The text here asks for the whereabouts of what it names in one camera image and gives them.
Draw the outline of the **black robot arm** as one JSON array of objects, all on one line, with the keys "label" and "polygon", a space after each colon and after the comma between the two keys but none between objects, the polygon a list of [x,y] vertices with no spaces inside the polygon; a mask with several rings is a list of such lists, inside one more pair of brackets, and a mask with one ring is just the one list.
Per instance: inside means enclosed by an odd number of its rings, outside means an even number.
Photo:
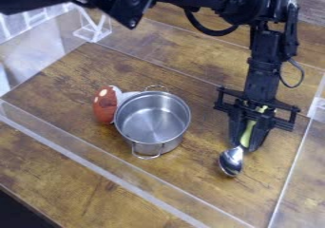
[{"label": "black robot arm", "polygon": [[0,0],[0,13],[12,15],[58,4],[72,2],[82,7],[99,9],[126,28],[134,29],[145,12],[166,3],[182,8],[191,25],[210,36],[224,36],[250,27],[249,71],[242,91],[225,87],[221,95],[237,98],[233,104],[222,99],[214,108],[230,117],[230,140],[240,143],[249,122],[249,142],[242,146],[256,151],[272,128],[290,130],[300,109],[276,99],[278,85],[284,82],[282,63],[297,55],[297,0]]}]

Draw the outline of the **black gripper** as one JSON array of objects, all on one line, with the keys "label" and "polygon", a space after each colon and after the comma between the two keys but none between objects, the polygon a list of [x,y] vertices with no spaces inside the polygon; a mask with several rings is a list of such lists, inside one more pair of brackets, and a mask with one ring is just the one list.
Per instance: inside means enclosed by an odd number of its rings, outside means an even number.
[{"label": "black gripper", "polygon": [[250,58],[249,70],[242,91],[220,87],[214,108],[229,114],[229,137],[233,146],[240,145],[240,139],[246,129],[246,115],[236,104],[244,102],[249,108],[266,105],[268,110],[258,117],[249,140],[249,151],[254,152],[262,146],[272,128],[292,131],[300,108],[276,99],[281,81],[281,63],[266,63]]}]

